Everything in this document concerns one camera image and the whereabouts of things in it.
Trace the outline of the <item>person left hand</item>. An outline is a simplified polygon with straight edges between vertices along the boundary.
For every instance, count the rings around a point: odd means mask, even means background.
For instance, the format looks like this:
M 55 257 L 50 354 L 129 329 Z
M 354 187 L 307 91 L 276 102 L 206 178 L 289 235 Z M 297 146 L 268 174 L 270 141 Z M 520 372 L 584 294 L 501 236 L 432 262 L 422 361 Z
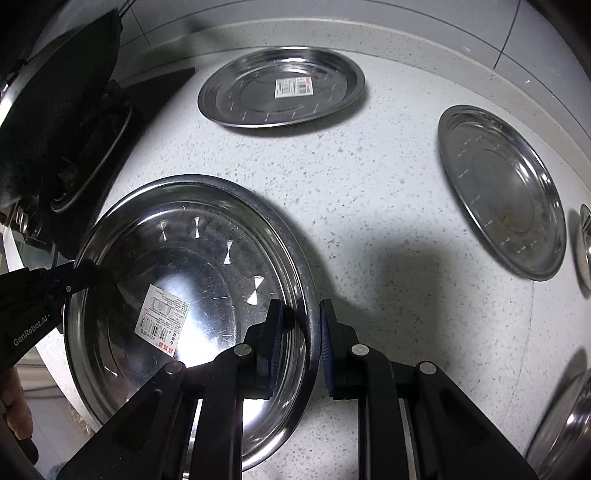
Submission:
M 1 401 L 6 409 L 6 422 L 18 440 L 32 436 L 33 420 L 20 377 L 15 368 L 1 375 Z

